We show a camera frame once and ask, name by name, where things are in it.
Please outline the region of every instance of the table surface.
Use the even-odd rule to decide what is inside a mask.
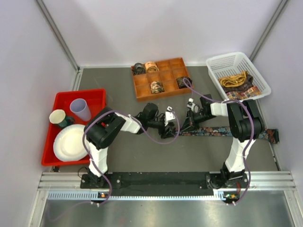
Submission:
[[[207,67],[188,67],[195,90],[201,94],[211,94],[213,99],[221,97],[208,76]],[[148,102],[138,102],[130,68],[84,69],[79,90],[104,88],[107,92],[107,105],[113,110],[137,115]],[[167,106],[173,107],[180,123],[186,117],[186,103],[191,94],[155,99],[150,102],[159,107],[159,113]],[[199,97],[194,101],[200,104]],[[216,117],[200,126],[228,126],[227,117]],[[148,133],[161,140],[156,129]],[[232,137],[179,137],[169,145],[159,145],[145,134],[135,135],[120,132],[108,149],[107,164],[110,172],[191,172],[219,171],[227,159],[232,144]],[[250,150],[247,163],[251,171],[277,170],[269,142],[257,140]],[[70,168],[61,167],[61,171]]]

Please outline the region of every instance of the plastic cup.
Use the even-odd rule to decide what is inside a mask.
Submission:
[[[70,110],[85,122],[91,119],[89,106],[83,98],[77,98],[72,101]]]

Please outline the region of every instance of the metal floor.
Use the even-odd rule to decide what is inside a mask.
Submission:
[[[294,227],[283,192],[249,192],[228,207],[222,201],[111,201],[70,210],[79,202],[47,201],[40,227]]]
[[[221,100],[208,76],[207,67],[188,67],[195,89],[202,94],[212,94]],[[148,102],[137,102],[130,68],[84,69],[79,90],[105,88],[107,105],[114,110],[136,115]],[[152,100],[164,112],[172,106],[183,123],[186,103],[190,94]],[[216,117],[201,126],[228,126],[228,119]],[[157,130],[148,133],[157,140]],[[107,163],[110,172],[195,172],[219,171],[227,159],[232,138],[226,137],[179,137],[169,145],[152,142],[145,134],[121,132],[108,149]],[[277,170],[269,142],[257,140],[247,159],[251,171]],[[62,166],[61,172],[75,172],[79,166]]]

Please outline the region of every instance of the plate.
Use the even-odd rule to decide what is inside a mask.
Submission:
[[[83,124],[73,124],[64,128],[55,138],[53,152],[63,162],[78,161],[87,155],[82,144]]]

